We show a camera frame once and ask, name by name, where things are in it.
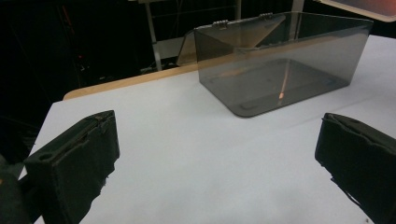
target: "acrylic box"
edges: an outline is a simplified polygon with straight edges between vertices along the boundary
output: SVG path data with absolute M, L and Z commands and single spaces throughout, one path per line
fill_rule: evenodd
M 235 115 L 256 116 L 349 85 L 372 25 L 290 12 L 198 27 L 199 80 Z

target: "box hinge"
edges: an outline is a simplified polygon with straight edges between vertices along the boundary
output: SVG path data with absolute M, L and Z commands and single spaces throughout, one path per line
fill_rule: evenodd
M 213 27 L 218 27 L 219 30 L 225 30 L 228 28 L 228 20 L 225 21 L 214 21 L 212 24 Z

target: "table surface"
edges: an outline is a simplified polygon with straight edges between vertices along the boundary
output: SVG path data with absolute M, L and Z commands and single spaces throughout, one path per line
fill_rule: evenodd
M 371 35 L 350 86 L 251 119 L 197 71 L 58 102 L 33 152 L 115 110 L 120 158 L 81 223 L 367 223 L 314 153 L 326 112 L 396 137 L 395 58 L 395 39 Z

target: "transparent plastic box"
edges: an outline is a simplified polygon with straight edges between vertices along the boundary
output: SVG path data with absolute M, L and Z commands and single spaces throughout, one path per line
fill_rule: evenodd
M 200 82 L 256 116 L 349 85 L 373 22 L 289 12 L 194 30 Z

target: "white table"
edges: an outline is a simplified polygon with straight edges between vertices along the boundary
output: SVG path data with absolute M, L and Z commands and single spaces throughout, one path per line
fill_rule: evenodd
M 120 158 L 82 223 L 363 224 L 314 153 L 326 112 L 396 137 L 396 40 L 370 36 L 350 86 L 252 119 L 196 71 L 58 102 L 33 151 L 110 109 Z

